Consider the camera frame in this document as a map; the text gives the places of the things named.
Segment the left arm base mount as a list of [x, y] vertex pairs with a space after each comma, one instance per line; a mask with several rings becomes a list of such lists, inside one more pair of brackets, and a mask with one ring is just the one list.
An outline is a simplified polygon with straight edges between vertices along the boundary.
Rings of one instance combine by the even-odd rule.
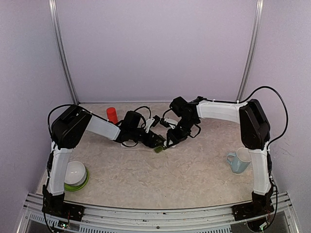
[[85, 207], [78, 204], [64, 202], [65, 193], [53, 196], [48, 193], [43, 197], [42, 212], [68, 220], [82, 221]]

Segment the orange pill bottle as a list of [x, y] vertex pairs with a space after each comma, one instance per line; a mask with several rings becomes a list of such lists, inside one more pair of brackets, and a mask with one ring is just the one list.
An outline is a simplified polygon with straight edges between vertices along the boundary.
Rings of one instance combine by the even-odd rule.
[[118, 123], [118, 116], [117, 116], [116, 109], [114, 107], [107, 108], [106, 115], [109, 121], [111, 121], [114, 124]]

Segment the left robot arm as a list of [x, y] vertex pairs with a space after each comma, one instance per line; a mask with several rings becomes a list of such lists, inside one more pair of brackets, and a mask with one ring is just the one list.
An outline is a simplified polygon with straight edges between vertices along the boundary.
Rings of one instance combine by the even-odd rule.
[[43, 195], [53, 197], [48, 206], [58, 216], [68, 211], [64, 197], [64, 181], [69, 157], [86, 131], [125, 145], [127, 141], [142, 143], [148, 148], [162, 146], [165, 138], [151, 131], [158, 117], [145, 119], [136, 111], [128, 111], [121, 121], [113, 123], [76, 104], [64, 104], [65, 111], [54, 122], [48, 122], [52, 140], [47, 164], [48, 178]]

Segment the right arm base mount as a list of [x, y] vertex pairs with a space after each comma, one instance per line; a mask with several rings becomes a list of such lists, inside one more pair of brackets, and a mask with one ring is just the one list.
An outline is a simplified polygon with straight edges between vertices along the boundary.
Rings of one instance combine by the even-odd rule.
[[253, 200], [232, 206], [235, 221], [266, 215], [273, 211], [274, 207], [270, 199]]

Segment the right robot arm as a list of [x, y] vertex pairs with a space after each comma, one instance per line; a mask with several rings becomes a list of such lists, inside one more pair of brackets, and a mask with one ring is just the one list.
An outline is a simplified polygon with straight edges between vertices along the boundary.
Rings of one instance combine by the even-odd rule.
[[270, 142], [270, 123], [256, 99], [244, 102], [221, 102], [197, 97], [187, 102], [182, 97], [175, 98], [170, 103], [172, 110], [179, 118], [174, 128], [167, 131], [164, 146], [170, 148], [191, 136], [193, 126], [198, 126], [202, 119], [212, 118], [238, 123], [241, 140], [247, 149], [253, 166], [253, 195], [257, 197], [248, 205], [252, 215], [258, 216], [267, 206], [267, 196], [272, 191], [269, 180], [271, 166], [269, 165], [268, 144]]

